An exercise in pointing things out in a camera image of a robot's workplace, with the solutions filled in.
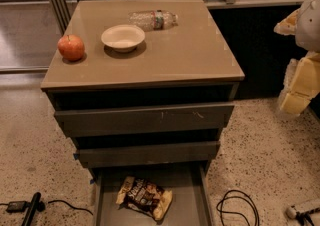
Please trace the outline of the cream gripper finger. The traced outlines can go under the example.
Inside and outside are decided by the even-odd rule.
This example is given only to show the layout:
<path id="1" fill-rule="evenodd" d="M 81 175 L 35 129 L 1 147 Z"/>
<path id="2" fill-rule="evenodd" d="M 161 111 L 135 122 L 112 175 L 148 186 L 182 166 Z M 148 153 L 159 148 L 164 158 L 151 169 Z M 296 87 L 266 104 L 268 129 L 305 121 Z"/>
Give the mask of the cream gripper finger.
<path id="1" fill-rule="evenodd" d="M 320 93 L 320 54 L 308 52 L 300 60 L 291 59 L 279 95 L 279 109 L 300 115 Z"/>
<path id="2" fill-rule="evenodd" d="M 296 32 L 296 22 L 299 10 L 296 9 L 286 18 L 276 24 L 274 27 L 274 32 L 280 35 L 294 35 Z"/>

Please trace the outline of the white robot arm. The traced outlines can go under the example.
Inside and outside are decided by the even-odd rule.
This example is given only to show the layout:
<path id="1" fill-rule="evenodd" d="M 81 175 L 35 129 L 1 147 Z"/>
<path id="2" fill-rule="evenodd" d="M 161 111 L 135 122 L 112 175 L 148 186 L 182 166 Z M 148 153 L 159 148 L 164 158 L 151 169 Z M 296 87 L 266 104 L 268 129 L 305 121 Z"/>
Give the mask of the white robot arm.
<path id="1" fill-rule="evenodd" d="M 280 111 L 298 116 L 320 93 L 320 0 L 305 0 L 274 32 L 294 35 L 296 45 L 307 51 L 300 60 L 290 60 L 278 99 Z"/>

